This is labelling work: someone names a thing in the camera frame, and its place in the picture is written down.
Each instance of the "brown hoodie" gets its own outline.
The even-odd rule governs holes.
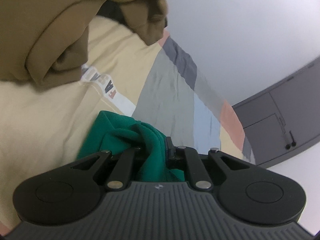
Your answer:
[[[0,80],[48,88],[81,78],[88,24],[106,0],[0,0]],[[162,38],[165,0],[112,0],[151,45]]]

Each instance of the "dark gray fabric patch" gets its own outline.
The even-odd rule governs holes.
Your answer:
[[[244,138],[242,153],[248,160],[251,159],[251,144],[247,137]]]
[[[197,66],[191,56],[170,37],[164,43],[163,49],[173,64],[177,66],[179,74],[186,80],[189,87],[194,90],[197,78]]]
[[[176,146],[194,147],[194,91],[163,50],[156,57],[132,117],[171,136]]]
[[[256,164],[256,158],[254,157],[252,149],[251,149],[251,155],[250,155],[249,162],[252,163],[252,164]]]

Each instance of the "gray fabric patch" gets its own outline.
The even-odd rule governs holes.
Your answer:
[[[251,144],[247,137],[244,138],[242,153],[248,160],[251,158]]]
[[[197,78],[197,66],[193,62],[191,56],[186,53],[180,46],[170,37],[167,38],[163,45],[169,59],[177,66],[178,72],[186,80],[186,83],[195,90]]]
[[[195,93],[206,107],[213,113],[213,115],[220,121],[220,113],[223,106],[223,100],[218,94],[210,87],[208,81],[201,72],[198,71]]]
[[[166,136],[171,136],[176,146],[194,147],[193,115],[194,92],[164,50],[161,50],[132,117],[151,124]]]
[[[256,164],[256,158],[254,157],[252,149],[251,149],[251,155],[250,155],[250,163]]]

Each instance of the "bed sheet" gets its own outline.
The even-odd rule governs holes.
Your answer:
[[[145,43],[117,22],[89,25],[89,60],[79,82],[39,91],[0,82],[0,221],[19,223],[14,189],[27,178],[75,160],[101,110],[132,116],[206,154],[211,147],[254,163],[232,107],[166,31]]]

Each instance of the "black gripper pad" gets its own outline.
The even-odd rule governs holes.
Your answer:
[[[186,182],[132,182],[107,193],[86,217],[61,226],[22,222],[7,240],[309,240],[295,222],[255,226],[230,216],[206,192]]]

